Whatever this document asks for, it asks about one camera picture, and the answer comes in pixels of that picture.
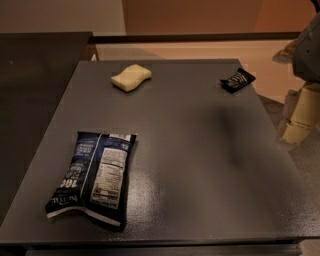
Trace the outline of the cream soft gripper finger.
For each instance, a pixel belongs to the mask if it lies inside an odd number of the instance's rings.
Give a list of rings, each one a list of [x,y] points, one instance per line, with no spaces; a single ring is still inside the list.
[[[305,83],[298,91],[289,90],[280,124],[280,139],[300,144],[320,121],[320,84]]]

